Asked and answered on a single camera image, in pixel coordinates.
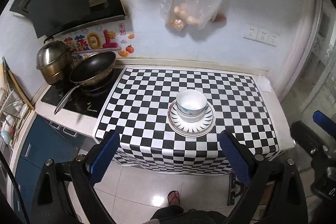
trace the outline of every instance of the white counter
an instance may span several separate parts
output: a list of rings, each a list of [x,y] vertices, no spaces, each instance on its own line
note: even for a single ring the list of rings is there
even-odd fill
[[[139,67],[137,65],[127,65],[128,67]],[[257,84],[258,76],[253,75],[253,80]],[[54,114],[55,106],[44,103],[41,101],[43,95],[50,88],[48,86],[46,90],[42,93],[40,98],[37,100],[35,105],[35,111],[42,117],[47,118],[61,126],[69,128],[73,131],[81,133],[90,138],[95,138],[95,125],[97,122],[97,118],[89,117],[86,115],[82,115],[79,113],[75,113],[66,109],[62,109],[58,114]],[[260,92],[263,100],[265,102],[266,108],[272,120],[272,124],[275,129],[276,137],[278,140],[279,151],[288,150],[294,147],[293,139],[290,136],[289,126],[285,117],[285,114],[282,110],[280,102],[272,90],[270,93],[268,92]]]
[[[90,138],[94,138],[93,130],[97,118],[72,112],[64,108],[61,109],[57,114],[54,114],[56,107],[41,101],[42,97],[50,87],[51,86],[48,85],[40,98],[37,100],[35,104],[35,112],[50,121],[60,124],[63,127],[69,128]]]

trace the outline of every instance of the tiled floor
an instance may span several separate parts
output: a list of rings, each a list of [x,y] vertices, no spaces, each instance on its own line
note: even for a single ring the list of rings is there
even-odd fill
[[[168,205],[171,190],[180,192],[181,206],[186,210],[214,210],[227,216],[233,209],[226,205],[228,184],[228,175],[163,174],[111,162],[95,190],[117,224],[140,224]],[[89,223],[72,184],[68,191],[76,213],[83,223]]]

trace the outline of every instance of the cabinet door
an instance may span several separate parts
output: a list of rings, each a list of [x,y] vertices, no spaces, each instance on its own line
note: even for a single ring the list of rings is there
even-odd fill
[[[59,134],[66,138],[74,147],[78,149],[83,149],[85,151],[90,151],[92,146],[97,143],[93,138],[86,137],[78,132],[71,129],[60,126],[59,124],[45,119],[50,126],[52,126]]]
[[[37,181],[40,176],[41,169],[26,161],[22,157],[19,158],[17,163],[15,179],[19,184],[20,193],[22,196],[23,203],[25,205],[28,217],[31,217],[33,196],[36,188]],[[14,191],[13,195],[13,205],[16,215],[22,220],[22,212],[17,203],[17,195]]]
[[[58,134],[41,116],[37,116],[23,145],[21,156],[42,168],[47,159],[55,162],[73,160],[78,150]]]

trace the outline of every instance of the stove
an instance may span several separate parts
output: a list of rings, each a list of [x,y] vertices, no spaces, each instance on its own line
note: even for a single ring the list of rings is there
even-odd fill
[[[71,95],[71,99],[63,107],[64,109],[77,112],[83,115],[98,118],[98,115],[103,108],[103,105],[109,95],[113,85],[123,69],[114,68],[112,73],[104,80],[95,86],[87,86],[76,89]],[[52,85],[41,101],[55,107],[61,101],[63,96],[73,87],[70,82],[61,83],[60,85]]]

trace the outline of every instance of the checkered tablecloth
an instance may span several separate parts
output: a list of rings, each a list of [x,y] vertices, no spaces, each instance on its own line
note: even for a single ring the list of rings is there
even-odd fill
[[[196,89],[213,105],[216,124],[205,136],[186,138],[167,122],[167,110],[179,91]],[[115,159],[150,170],[218,174],[231,171],[218,135],[224,129],[253,154],[278,151],[274,128],[251,76],[194,70],[126,68],[102,109],[96,138],[115,129],[120,148]]]

